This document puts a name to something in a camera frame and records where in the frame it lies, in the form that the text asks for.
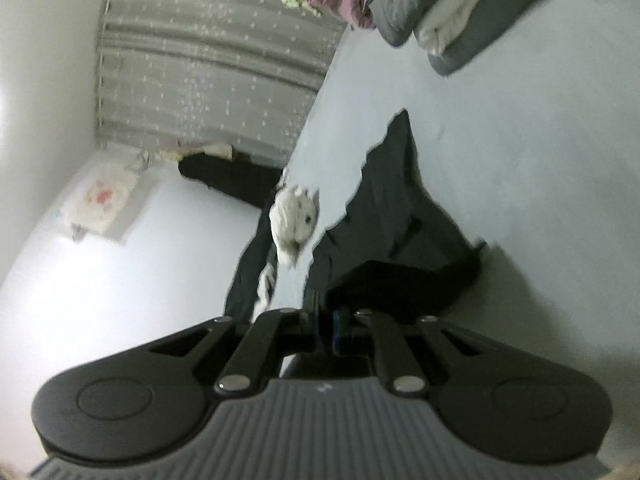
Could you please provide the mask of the black garment on bed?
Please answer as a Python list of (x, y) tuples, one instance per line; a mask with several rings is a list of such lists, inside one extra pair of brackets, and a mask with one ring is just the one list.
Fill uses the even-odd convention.
[(269, 211), (267, 206), (260, 214), (255, 235), (242, 253), (224, 304), (224, 314), (239, 326), (250, 324), (258, 298), (259, 275), (274, 247)]

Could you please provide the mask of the white cloth by black garment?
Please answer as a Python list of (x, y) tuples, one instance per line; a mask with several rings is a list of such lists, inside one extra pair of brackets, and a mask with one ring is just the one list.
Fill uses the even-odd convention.
[(272, 295), (276, 288), (278, 277), (278, 263), (268, 262), (259, 274), (257, 284), (257, 299), (254, 304), (252, 321), (255, 322), (269, 309)]

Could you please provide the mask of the hanging black coat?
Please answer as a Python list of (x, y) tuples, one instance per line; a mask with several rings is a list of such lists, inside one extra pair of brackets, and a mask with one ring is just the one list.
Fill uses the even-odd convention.
[(254, 164), (249, 158), (225, 159), (196, 153), (178, 162), (180, 174), (243, 203), (262, 208), (282, 177), (282, 170)]

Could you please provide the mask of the black t-shirt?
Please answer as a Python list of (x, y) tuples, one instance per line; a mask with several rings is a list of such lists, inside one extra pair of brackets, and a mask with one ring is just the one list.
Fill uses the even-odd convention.
[(312, 251), (303, 311), (318, 336), (312, 353), (285, 369), (295, 379), (345, 379), (374, 374), (363, 356), (337, 356), (333, 315), (370, 309), (390, 315), (428, 378), (433, 353), (416, 324), (451, 308), (480, 276), (480, 253), (450, 215), (431, 199), (416, 168), (416, 144), (406, 110), (368, 151), (345, 212)]

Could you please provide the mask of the white plush dog toy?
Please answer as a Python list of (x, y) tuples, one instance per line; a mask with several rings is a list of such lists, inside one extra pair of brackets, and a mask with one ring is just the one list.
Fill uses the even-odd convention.
[(299, 253), (314, 234), (318, 220), (317, 197), (299, 185), (280, 188), (269, 211), (273, 243), (282, 266), (296, 265)]

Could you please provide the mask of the white wall shelf cover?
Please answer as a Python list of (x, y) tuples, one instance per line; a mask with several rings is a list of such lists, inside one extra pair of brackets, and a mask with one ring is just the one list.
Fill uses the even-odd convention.
[(149, 167), (100, 160), (63, 194), (54, 215), (56, 228), (75, 243), (95, 237), (123, 245), (157, 187), (157, 175)]

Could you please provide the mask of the folded white shirt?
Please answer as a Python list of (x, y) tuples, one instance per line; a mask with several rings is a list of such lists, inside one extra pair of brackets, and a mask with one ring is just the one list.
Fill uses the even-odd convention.
[(441, 55), (464, 31), (480, 0), (437, 0), (413, 29), (419, 46)]

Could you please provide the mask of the grey dotted curtain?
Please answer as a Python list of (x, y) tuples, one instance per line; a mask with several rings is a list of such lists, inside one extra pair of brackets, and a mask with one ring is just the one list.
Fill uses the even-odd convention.
[(96, 134), (150, 152), (227, 144), (282, 167), (344, 29), (280, 0), (103, 0)]

